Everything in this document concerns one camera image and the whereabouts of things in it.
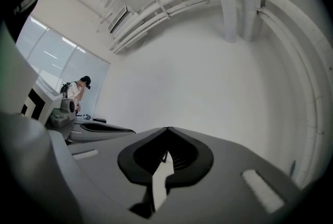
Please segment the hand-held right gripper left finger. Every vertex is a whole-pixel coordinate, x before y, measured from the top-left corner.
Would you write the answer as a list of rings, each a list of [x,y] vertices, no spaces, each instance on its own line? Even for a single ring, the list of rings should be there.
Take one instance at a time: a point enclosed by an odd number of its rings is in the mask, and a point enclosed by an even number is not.
[[[128,210],[158,211],[168,192],[168,153],[161,141],[167,128],[116,139],[71,144],[84,174],[110,199]]]

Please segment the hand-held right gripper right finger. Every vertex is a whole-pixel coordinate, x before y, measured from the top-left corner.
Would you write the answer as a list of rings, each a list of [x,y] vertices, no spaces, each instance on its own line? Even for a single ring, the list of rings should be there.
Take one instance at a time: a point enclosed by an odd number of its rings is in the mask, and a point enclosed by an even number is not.
[[[238,143],[182,128],[177,131],[208,146],[214,162],[195,185],[170,190],[155,213],[155,224],[275,224],[292,209],[301,191],[277,167]],[[284,207],[267,213],[241,175],[246,170],[255,170]]]

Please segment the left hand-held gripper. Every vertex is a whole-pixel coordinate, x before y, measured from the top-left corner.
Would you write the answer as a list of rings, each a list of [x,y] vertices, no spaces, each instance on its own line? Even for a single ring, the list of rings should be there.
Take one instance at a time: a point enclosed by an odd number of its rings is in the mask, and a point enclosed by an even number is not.
[[[6,24],[0,23],[0,144],[47,144],[52,137],[64,143],[60,127],[48,130],[45,125],[52,120],[65,126],[73,122],[71,104],[37,74],[15,46]],[[80,127],[87,131],[72,131],[69,142],[88,143],[136,134],[104,123],[85,122]]]

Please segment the frosted glass partition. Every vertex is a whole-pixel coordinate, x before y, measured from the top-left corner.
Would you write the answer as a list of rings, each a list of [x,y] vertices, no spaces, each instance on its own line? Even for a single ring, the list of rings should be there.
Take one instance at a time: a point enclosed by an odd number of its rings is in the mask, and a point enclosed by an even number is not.
[[[84,92],[79,115],[94,116],[108,62],[31,16],[23,25],[16,46],[39,76],[58,92],[65,83],[89,76],[91,88]]]

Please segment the ceiling air vent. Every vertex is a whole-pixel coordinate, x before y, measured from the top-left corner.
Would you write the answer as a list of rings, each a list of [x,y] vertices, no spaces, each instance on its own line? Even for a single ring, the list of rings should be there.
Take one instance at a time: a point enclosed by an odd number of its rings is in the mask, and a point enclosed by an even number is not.
[[[134,9],[132,9],[130,6],[124,5],[120,11],[115,14],[110,25],[108,26],[109,33],[117,33],[117,31],[135,14],[136,11]]]

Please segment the white ceiling pipe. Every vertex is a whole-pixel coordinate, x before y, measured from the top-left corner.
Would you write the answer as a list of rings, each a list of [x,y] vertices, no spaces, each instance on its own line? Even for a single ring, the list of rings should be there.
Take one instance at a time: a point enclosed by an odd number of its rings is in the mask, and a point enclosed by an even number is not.
[[[121,39],[124,39],[134,29],[138,28],[143,23],[152,19],[154,16],[160,13],[167,13],[167,10],[189,0],[154,0],[149,6],[145,7],[140,12],[132,16],[113,36],[114,41],[111,45],[111,51],[120,43]]]
[[[160,23],[171,19],[172,17],[183,13],[188,10],[197,9],[203,6],[213,6],[219,3],[220,0],[189,0],[182,2],[166,11],[166,13],[160,13],[154,16],[152,19],[140,25],[134,29],[124,39],[120,40],[120,43],[113,49],[113,53],[117,54],[124,47],[129,47],[133,43],[137,42],[141,38],[147,35],[148,31]]]

